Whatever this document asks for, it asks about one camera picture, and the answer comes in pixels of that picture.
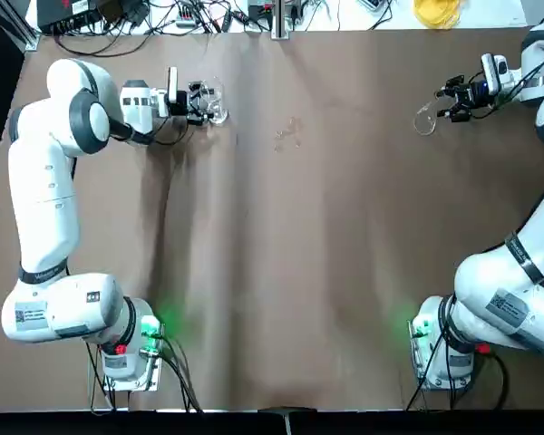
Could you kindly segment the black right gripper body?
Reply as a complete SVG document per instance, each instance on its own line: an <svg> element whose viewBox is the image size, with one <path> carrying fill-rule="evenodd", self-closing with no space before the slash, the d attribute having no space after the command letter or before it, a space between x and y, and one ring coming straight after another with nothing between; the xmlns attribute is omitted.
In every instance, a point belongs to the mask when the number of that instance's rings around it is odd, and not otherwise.
<svg viewBox="0 0 544 435"><path fill-rule="evenodd" d="M485 80L467 82L463 85L462 106L466 110L476 110L487 106L487 82Z"/></svg>

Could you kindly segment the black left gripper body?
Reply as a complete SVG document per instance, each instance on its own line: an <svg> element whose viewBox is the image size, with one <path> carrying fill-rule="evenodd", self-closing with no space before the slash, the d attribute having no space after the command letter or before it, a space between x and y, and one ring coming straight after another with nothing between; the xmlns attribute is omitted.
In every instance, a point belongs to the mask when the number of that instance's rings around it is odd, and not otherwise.
<svg viewBox="0 0 544 435"><path fill-rule="evenodd" d="M189 114L188 93L183 90L168 92L167 109L171 117L186 117Z"/></svg>

